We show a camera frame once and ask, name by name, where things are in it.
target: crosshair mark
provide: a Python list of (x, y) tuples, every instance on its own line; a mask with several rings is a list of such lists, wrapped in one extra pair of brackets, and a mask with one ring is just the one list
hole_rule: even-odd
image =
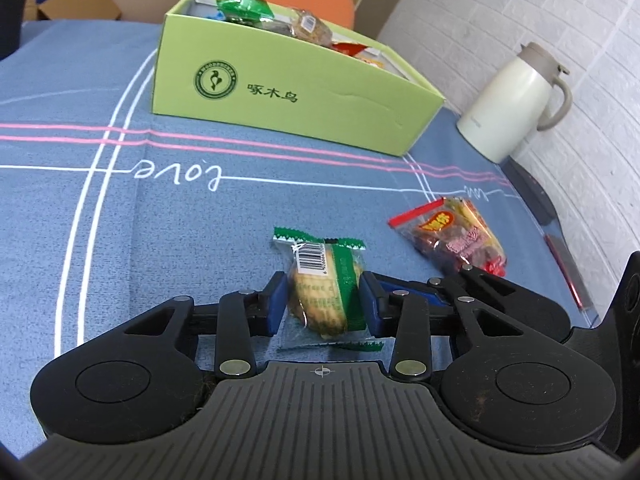
[(326, 366), (319, 366), (314, 370), (314, 373), (320, 377), (329, 375), (333, 370), (329, 370)]

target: white line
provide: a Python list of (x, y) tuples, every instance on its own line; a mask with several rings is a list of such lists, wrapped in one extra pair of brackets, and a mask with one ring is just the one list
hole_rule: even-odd
[(415, 173), (414, 165), (410, 163), (404, 155), (402, 156), (402, 160), (404, 160), (409, 165), (409, 168), (411, 168), (411, 170), (414, 172), (414, 175), (418, 179), (418, 184), (420, 184), (420, 187), (422, 188), (422, 192), (424, 193), (424, 197), (427, 199), (427, 202), (432, 202), (431, 198), (429, 197), (429, 194), (427, 193), (426, 188), (424, 187), (424, 184), (422, 183), (422, 179), (417, 173)]
[(220, 180), (244, 180), (247, 182), (265, 182), (267, 184), (291, 184), (293, 186), (338, 187), (340, 189), (362, 189), (365, 191), (395, 191), (423, 193), (422, 189), (397, 189), (395, 187), (348, 186), (347, 184), (326, 184), (324, 182), (297, 182), (295, 180), (276, 180), (274, 178), (257, 178), (252, 176), (221, 176)]
[[(113, 126), (115, 123), (118, 114), (120, 113), (120, 109), (122, 108), (122, 104), (124, 100), (129, 95), (131, 88), (136, 83), (138, 77), (145, 69), (146, 64), (151, 60), (151, 58), (156, 53), (154, 50), (149, 56), (144, 60), (138, 71), (135, 73), (129, 84), (125, 88), (125, 91), (120, 96), (120, 100), (118, 104), (113, 110), (113, 114), (111, 115), (111, 120), (109, 121), (109, 126)], [(110, 134), (110, 130), (105, 130), (102, 138), (108, 139)], [(80, 223), (80, 217), (82, 216), (82, 208), (84, 207), (84, 201), (86, 200), (87, 193), (89, 191), (89, 185), (91, 184), (92, 177), (94, 176), (95, 169), (98, 166), (98, 162), (100, 161), (100, 156), (102, 155), (102, 150), (105, 145), (101, 144), (98, 147), (98, 150), (95, 152), (94, 161), (89, 168), (87, 176), (84, 180), (84, 184), (82, 185), (82, 191), (80, 192), (80, 197), (78, 198), (78, 204), (76, 205), (76, 212), (74, 213), (74, 219), (71, 223), (71, 230), (69, 231), (69, 238), (66, 242), (66, 251), (65, 251), (65, 260), (62, 265), (62, 275), (60, 276), (60, 286), (58, 288), (58, 299), (56, 300), (56, 320), (54, 324), (54, 336), (53, 336), (53, 355), (54, 357), (58, 357), (62, 353), (62, 309), (65, 304), (65, 293), (66, 293), (66, 280), (69, 277), (69, 270), (71, 267), (71, 257), (74, 251), (74, 244), (76, 243), (76, 234), (78, 232), (78, 224)]]
[[(348, 186), (346, 184), (326, 184), (324, 182), (299, 182), (296, 180), (277, 180), (274, 178), (257, 178), (252, 176), (221, 176), (220, 180), (244, 180), (248, 182), (265, 182), (267, 184), (290, 184), (292, 186), (316, 186), (316, 187), (337, 187), (339, 189), (361, 189), (364, 191), (393, 191), (399, 193), (424, 193), (424, 188), (422, 189), (398, 189), (395, 187), (371, 187), (371, 186)], [(455, 191), (432, 191), (436, 195), (468, 195), (468, 190), (466, 189), (457, 189)], [(505, 193), (501, 189), (492, 189), (491, 191), (487, 191), (484, 194), (491, 195), (494, 193), (502, 193), (504, 196), (508, 198), (517, 198), (520, 200), (519, 196)]]
[[(110, 173), (132, 173), (135, 166), (130, 170), (111, 170)], [(0, 170), (44, 170), (44, 171), (91, 171), (91, 168), (60, 168), (56, 166), (18, 166), (14, 164), (0, 164)], [(95, 173), (107, 173), (109, 170), (95, 168)], [(398, 189), (395, 187), (373, 187), (373, 186), (350, 186), (347, 184), (329, 184), (325, 182), (300, 182), (297, 180), (277, 180), (274, 178), (258, 178), (253, 176), (221, 176), (220, 180), (244, 180), (248, 182), (264, 182), (267, 184), (291, 184), (292, 186), (316, 186), (316, 187), (336, 187), (339, 189), (361, 189), (364, 191), (392, 191), (400, 193), (425, 193), (425, 189)], [(468, 195), (468, 189), (457, 189), (455, 191), (432, 191), (436, 195)], [(522, 200), (518, 195), (506, 193), (501, 189), (492, 189), (484, 192), (485, 195), (501, 193), (508, 198), (516, 198)]]
[(85, 88), (81, 90), (63, 90), (60, 92), (46, 92), (44, 94), (35, 94), (35, 95), (25, 95), (22, 97), (13, 97), (11, 99), (7, 99), (6, 101), (0, 101), (1, 105), (8, 105), (11, 103), (18, 103), (20, 101), (30, 101), (32, 99), (42, 99), (45, 97), (55, 97), (58, 95), (70, 95), (70, 94), (82, 94), (82, 93), (94, 93), (94, 92), (115, 92), (117, 88)]
[[(123, 129), (126, 130), (129, 127), (131, 122), (131, 118), (133, 117), (133, 113), (136, 111), (138, 107), (138, 103), (140, 102), (140, 97), (142, 93), (145, 91), (146, 86), (151, 81), (151, 78), (154, 74), (154, 69), (152, 68), (149, 73), (146, 75), (145, 80), (140, 85), (138, 89), (138, 93), (136, 97), (133, 99), (131, 106), (129, 107), (129, 111), (127, 113), (127, 117), (124, 121)], [(124, 140), (125, 134), (121, 133), (118, 137), (118, 140), (122, 142)], [(95, 246), (95, 235), (98, 232), (98, 224), (100, 222), (100, 213), (102, 212), (102, 204), (104, 203), (104, 197), (107, 194), (107, 188), (109, 186), (109, 181), (111, 179), (111, 173), (113, 173), (113, 167), (118, 160), (118, 154), (120, 153), (120, 145), (117, 145), (113, 153), (111, 154), (111, 160), (109, 161), (109, 166), (107, 167), (107, 171), (104, 173), (104, 179), (102, 180), (102, 186), (100, 187), (100, 194), (98, 195), (98, 200), (95, 203), (94, 209), (94, 218), (91, 222), (91, 229), (89, 231), (89, 239), (86, 245), (86, 254), (84, 256), (84, 269), (82, 271), (82, 285), (80, 287), (80, 300), (78, 302), (78, 338), (76, 339), (76, 344), (80, 346), (84, 343), (84, 314), (86, 312), (86, 297), (89, 290), (89, 277), (91, 275), (91, 262), (94, 257), (94, 246)]]
[[(414, 156), (407, 152), (406, 156), (409, 158), (409, 160), (411, 160), (414, 164), (415, 167), (420, 170), (420, 164), (414, 159)], [(416, 172), (415, 173), (418, 176), (418, 179), (423, 179), (424, 180), (424, 185), (427, 187), (427, 190), (429, 190), (429, 193), (431, 193), (431, 197), (433, 198), (433, 202), (435, 202), (437, 200), (436, 195), (433, 193), (433, 191), (431, 190), (431, 186), (429, 186), (429, 181), (427, 180), (427, 176), (424, 173), (419, 173)]]
[[(91, 171), (91, 168), (60, 168), (57, 166), (18, 166), (17, 164), (0, 164), (0, 170), (44, 170), (44, 171)], [(96, 173), (105, 173), (107, 170), (94, 168)], [(113, 170), (113, 173), (131, 173), (133, 170)]]

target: pink stripe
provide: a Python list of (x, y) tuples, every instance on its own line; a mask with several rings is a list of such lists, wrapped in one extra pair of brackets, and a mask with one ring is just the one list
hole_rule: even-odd
[[(392, 158), (375, 158), (367, 155), (356, 155), (354, 153), (336, 152), (334, 150), (318, 150), (316, 148), (302, 148), (299, 146), (289, 146), (287, 144), (272, 144), (270, 142), (259, 142), (257, 140), (240, 140), (240, 139), (226, 139), (224, 137), (207, 137), (198, 136), (193, 134), (179, 134), (170, 132), (158, 132), (157, 130), (129, 130), (126, 128), (119, 128), (117, 126), (84, 126), (77, 124), (19, 124), (19, 123), (0, 123), (0, 128), (14, 128), (24, 130), (73, 130), (79, 132), (116, 132), (120, 134), (133, 134), (133, 135), (153, 135), (157, 137), (168, 137), (173, 139), (188, 139), (188, 140), (202, 140), (205, 142), (224, 142), (227, 144), (240, 144), (245, 146), (254, 146), (256, 148), (271, 148), (276, 150), (288, 150), (290, 152), (302, 152), (313, 153), (315, 155), (327, 155), (327, 156), (340, 156), (343, 158), (352, 158), (355, 160), (366, 160), (368, 162), (376, 162), (378, 164), (404, 164), (404, 161), (392, 159)], [(453, 170), (457, 173), (475, 176), (492, 176), (498, 179), (505, 180), (504, 177), (492, 171), (467, 171), (459, 168), (458, 166), (432, 166), (424, 162), (418, 162), (417, 165), (421, 168), (427, 168), (432, 171), (448, 171)]]
[(23, 137), (23, 136), (0, 136), (0, 140), (14, 140), (18, 142), (55, 142), (61, 144), (110, 144), (113, 146), (155, 146), (157, 148), (165, 148), (169, 150), (183, 150), (189, 152), (206, 152), (206, 153), (225, 153), (229, 155), (258, 156), (261, 158), (275, 158), (277, 160), (292, 160), (294, 162), (314, 162), (316, 164), (325, 164), (328, 166), (346, 166), (352, 168), (364, 168), (366, 170), (379, 170), (400, 173), (423, 173), (435, 178), (445, 178), (448, 176), (458, 176), (469, 182), (487, 182), (495, 180), (498, 184), (505, 185), (495, 175), (491, 177), (470, 178), (459, 173), (434, 174), (425, 170), (411, 170), (409, 168), (389, 168), (385, 166), (376, 166), (374, 164), (361, 164), (357, 162), (344, 162), (341, 160), (328, 160), (325, 158), (313, 158), (308, 156), (292, 156), (281, 155), (278, 153), (264, 152), (246, 152), (241, 150), (228, 150), (226, 148), (209, 148), (207, 146), (188, 146), (184, 144), (165, 144), (164, 142), (155, 142), (154, 140), (114, 140), (114, 139), (78, 139), (76, 137)]

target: barcode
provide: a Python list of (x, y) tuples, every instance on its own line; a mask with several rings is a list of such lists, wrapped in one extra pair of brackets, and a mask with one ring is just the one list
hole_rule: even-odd
[(311, 34), (316, 28), (316, 19), (313, 16), (307, 14), (303, 16), (300, 22), (300, 27), (304, 28), (309, 34)]
[(326, 276), (326, 250), (324, 244), (302, 244), (295, 251), (300, 274)]

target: metal rivet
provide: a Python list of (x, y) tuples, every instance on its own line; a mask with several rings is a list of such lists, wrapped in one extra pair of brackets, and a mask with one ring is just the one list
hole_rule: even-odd
[(251, 365), (242, 359), (229, 359), (220, 365), (220, 371), (225, 375), (242, 375), (251, 370)]
[(418, 376), (427, 371), (427, 366), (420, 361), (414, 361), (413, 359), (407, 359), (405, 361), (400, 361), (396, 365), (396, 372), (402, 375), (408, 376)]

